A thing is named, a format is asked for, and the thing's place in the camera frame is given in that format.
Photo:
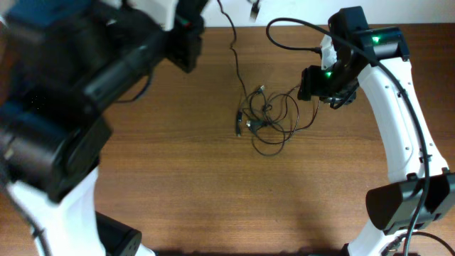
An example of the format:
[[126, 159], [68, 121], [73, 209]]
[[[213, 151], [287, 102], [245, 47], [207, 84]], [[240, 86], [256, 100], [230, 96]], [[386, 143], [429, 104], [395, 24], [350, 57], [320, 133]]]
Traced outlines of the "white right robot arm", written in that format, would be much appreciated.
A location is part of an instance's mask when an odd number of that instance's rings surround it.
[[341, 254], [407, 255], [411, 237], [454, 206], [454, 174], [419, 106], [401, 30], [371, 29], [359, 6], [341, 9], [328, 25], [321, 64], [303, 71], [298, 97], [318, 97], [336, 109], [362, 90], [380, 130], [389, 179], [368, 191], [368, 221]]

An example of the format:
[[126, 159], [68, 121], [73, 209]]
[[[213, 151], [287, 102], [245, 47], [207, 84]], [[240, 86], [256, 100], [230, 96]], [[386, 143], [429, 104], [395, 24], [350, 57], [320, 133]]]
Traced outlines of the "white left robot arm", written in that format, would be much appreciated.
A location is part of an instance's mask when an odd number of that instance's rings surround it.
[[168, 59], [189, 73], [204, 1], [16, 1], [5, 13], [1, 192], [40, 255], [150, 255], [140, 231], [95, 210], [103, 114]]

